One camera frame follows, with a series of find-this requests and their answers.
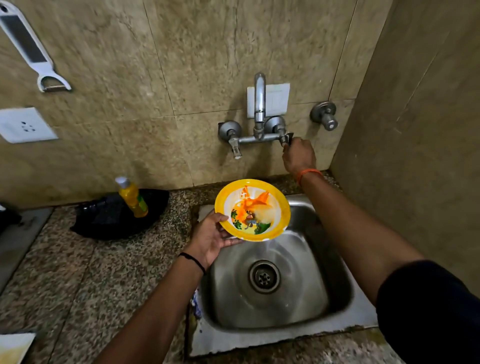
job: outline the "black wristband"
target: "black wristband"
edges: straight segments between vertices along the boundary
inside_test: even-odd
[[[186,253],[186,252],[181,252],[181,253],[179,254],[179,256],[180,256],[180,255],[181,255],[181,256],[184,256],[185,258],[187,258],[187,259],[189,259],[189,260],[193,260],[193,261],[198,265],[198,267],[202,270],[202,272],[204,273],[204,275],[206,274],[206,270],[205,270],[204,266],[202,266],[202,265],[200,264],[200,262],[199,262],[197,259],[195,259],[193,256],[191,256],[190,254],[188,254],[188,253]]]

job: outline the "drain strainer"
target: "drain strainer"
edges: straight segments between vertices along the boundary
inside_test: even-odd
[[[280,272],[275,264],[268,260],[255,262],[250,267],[248,278],[258,293],[272,293],[280,284]]]

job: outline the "yellow plate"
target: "yellow plate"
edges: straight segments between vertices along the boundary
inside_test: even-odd
[[[285,196],[259,180],[226,185],[216,197],[215,212],[229,217],[220,223],[226,231],[250,242],[274,239],[290,222],[290,205]]]

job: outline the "hand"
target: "hand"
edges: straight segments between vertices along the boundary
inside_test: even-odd
[[[221,221],[227,221],[228,216],[215,213],[214,210],[195,227],[192,240],[183,250],[196,258],[202,266],[207,269],[218,257],[220,249],[238,244],[242,239],[232,238],[219,224]]]
[[[310,140],[295,137],[291,145],[283,147],[283,165],[294,178],[308,168],[317,168],[317,159]]]

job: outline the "orange thread bracelet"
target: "orange thread bracelet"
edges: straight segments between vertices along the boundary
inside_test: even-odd
[[[301,172],[298,173],[297,178],[296,178],[298,186],[301,187],[300,180],[303,177],[303,175],[305,173],[308,173],[308,172],[318,173],[323,177],[323,174],[319,170],[316,170],[315,168],[307,168],[306,170],[302,170]]]

